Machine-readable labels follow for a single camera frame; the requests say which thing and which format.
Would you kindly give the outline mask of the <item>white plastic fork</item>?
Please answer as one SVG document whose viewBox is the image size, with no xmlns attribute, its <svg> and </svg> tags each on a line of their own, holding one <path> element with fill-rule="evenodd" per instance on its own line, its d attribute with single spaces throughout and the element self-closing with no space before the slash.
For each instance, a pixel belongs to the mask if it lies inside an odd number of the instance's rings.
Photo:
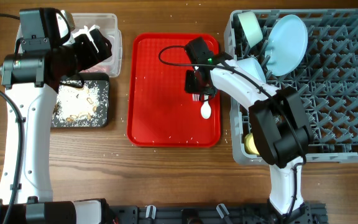
<svg viewBox="0 0 358 224">
<path fill-rule="evenodd" d="M 200 100 L 200 95 L 199 94 L 192 94 L 192 99 L 193 99 L 193 101 L 199 101 Z"/>
</svg>

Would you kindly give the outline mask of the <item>white plastic spoon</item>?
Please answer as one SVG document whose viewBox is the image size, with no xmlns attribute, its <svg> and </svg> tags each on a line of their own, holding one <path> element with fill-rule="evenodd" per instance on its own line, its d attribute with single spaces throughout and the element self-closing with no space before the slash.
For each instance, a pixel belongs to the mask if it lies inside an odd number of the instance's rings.
<svg viewBox="0 0 358 224">
<path fill-rule="evenodd" d="M 200 110 L 201 116 L 203 119 L 209 119 L 211 116 L 211 107 L 209 105 L 209 96 L 203 95 L 203 104 Z"/>
</svg>

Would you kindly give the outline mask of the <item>light blue bowl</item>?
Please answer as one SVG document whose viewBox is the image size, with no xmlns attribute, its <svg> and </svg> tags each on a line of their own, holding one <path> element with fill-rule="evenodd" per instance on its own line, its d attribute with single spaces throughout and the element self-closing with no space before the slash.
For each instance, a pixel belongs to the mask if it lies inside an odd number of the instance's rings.
<svg viewBox="0 0 358 224">
<path fill-rule="evenodd" d="M 241 69 L 243 69 L 248 74 L 252 75 L 256 79 L 260 80 L 263 83 L 266 83 L 266 77 L 260 66 L 260 63 L 254 58 L 245 58 L 238 60 L 237 64 Z"/>
</svg>

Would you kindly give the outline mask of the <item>green bowl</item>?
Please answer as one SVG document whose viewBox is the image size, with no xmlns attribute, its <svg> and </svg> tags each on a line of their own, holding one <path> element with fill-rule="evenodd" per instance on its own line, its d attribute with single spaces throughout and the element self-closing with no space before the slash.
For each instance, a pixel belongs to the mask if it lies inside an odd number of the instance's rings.
<svg viewBox="0 0 358 224">
<path fill-rule="evenodd" d="M 253 48 L 263 39 L 262 30 L 259 26 L 256 15 L 252 11 L 248 11 L 240 13 L 237 16 L 249 47 Z"/>
</svg>

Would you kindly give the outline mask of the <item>yellow plastic cup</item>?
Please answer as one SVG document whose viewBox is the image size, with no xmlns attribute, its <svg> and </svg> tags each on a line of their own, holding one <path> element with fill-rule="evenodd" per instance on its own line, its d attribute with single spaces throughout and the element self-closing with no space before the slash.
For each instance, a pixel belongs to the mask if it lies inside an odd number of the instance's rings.
<svg viewBox="0 0 358 224">
<path fill-rule="evenodd" d="M 253 154 L 253 155 L 260 155 L 254 142 L 254 137 L 252 133 L 247 134 L 244 137 L 244 148 L 246 153 Z"/>
</svg>

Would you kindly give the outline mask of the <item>light blue plate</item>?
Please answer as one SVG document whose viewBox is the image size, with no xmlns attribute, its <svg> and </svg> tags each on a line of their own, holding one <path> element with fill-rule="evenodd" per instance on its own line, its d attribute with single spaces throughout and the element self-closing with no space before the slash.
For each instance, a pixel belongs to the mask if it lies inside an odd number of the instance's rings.
<svg viewBox="0 0 358 224">
<path fill-rule="evenodd" d="M 264 56 L 268 71 L 276 77 L 284 76 L 296 69 L 303 60 L 308 45 L 305 23 L 296 15 L 281 18 L 273 27 Z"/>
</svg>

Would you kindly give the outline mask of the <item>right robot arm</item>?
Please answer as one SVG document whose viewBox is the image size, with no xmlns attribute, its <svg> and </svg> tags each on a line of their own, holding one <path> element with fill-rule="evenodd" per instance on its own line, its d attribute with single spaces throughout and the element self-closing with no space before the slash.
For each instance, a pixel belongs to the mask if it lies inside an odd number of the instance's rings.
<svg viewBox="0 0 358 224">
<path fill-rule="evenodd" d="M 229 54 L 210 51 L 202 37 L 189 41 L 184 51 L 192 66 L 186 73 L 187 93 L 221 90 L 247 110 L 256 150 L 270 166 L 269 204 L 277 219 L 289 223 L 303 215 L 301 168 L 313 132 L 298 92 L 259 80 Z"/>
</svg>

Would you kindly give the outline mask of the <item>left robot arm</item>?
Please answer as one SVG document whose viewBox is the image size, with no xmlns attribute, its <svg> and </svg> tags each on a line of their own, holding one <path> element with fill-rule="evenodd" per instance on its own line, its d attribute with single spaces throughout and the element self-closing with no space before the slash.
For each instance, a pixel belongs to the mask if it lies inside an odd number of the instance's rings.
<svg viewBox="0 0 358 224">
<path fill-rule="evenodd" d="M 0 223 L 114 223 L 103 198 L 53 200 L 50 129 L 58 89 L 111 56 L 98 26 L 76 29 L 67 12 L 23 9 L 22 35 L 1 65 L 0 96 L 7 103 L 7 135 L 0 181 Z"/>
</svg>

